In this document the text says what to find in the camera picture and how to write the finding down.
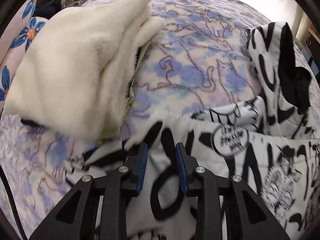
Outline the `blue flower print pillow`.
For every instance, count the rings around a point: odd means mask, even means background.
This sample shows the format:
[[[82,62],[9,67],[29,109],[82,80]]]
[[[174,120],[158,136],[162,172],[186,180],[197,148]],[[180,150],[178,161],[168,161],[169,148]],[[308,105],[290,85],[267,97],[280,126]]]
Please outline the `blue flower print pillow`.
[[[22,59],[47,19],[34,17],[37,0],[26,0],[1,36],[1,102]]]

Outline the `white black graffiti print jacket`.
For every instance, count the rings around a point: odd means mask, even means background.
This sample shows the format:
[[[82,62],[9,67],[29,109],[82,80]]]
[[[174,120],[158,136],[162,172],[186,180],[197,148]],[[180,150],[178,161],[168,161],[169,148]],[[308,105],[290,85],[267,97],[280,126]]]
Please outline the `white black graffiti print jacket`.
[[[247,29],[246,46],[261,93],[251,100],[187,114],[153,112],[133,138],[66,162],[67,178],[97,177],[143,139],[149,160],[142,196],[129,207],[131,239],[194,239],[196,204],[179,183],[176,144],[205,174],[239,177],[290,239],[319,213],[319,127],[309,99],[314,76],[296,66],[291,29],[283,22]]]

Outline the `wooden shelf unit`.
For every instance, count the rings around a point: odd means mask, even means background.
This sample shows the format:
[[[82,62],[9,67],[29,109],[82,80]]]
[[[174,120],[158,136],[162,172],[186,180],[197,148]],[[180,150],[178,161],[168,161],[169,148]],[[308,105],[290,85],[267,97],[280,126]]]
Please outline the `wooden shelf unit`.
[[[306,13],[302,14],[295,40],[298,48],[319,82],[319,32],[316,30]]]

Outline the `purple cat print blanket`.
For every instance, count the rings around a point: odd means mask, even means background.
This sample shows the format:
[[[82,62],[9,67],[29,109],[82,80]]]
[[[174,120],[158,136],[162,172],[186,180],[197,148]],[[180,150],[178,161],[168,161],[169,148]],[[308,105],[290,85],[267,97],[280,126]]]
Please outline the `purple cat print blanket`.
[[[152,38],[138,68],[122,140],[155,111],[187,114],[260,92],[245,29],[269,23],[265,16],[237,0],[153,0],[152,8],[167,26]],[[66,162],[99,144],[32,128],[16,115],[2,117],[1,166],[27,237],[70,189]]]

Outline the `black clothes pile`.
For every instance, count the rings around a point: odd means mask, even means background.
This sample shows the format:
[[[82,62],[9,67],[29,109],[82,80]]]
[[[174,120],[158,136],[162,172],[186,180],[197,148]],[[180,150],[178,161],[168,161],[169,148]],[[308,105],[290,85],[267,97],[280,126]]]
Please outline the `black clothes pile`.
[[[34,10],[34,17],[42,17],[47,20],[62,10],[62,0],[41,0]]]

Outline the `folded cream sweater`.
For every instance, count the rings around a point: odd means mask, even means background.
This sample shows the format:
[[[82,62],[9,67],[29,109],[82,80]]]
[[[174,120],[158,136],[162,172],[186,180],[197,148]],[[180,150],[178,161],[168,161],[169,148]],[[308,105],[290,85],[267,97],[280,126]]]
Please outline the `folded cream sweater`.
[[[151,2],[119,0],[57,13],[24,55],[3,113],[76,139],[118,135],[137,50],[165,27],[152,16]]]

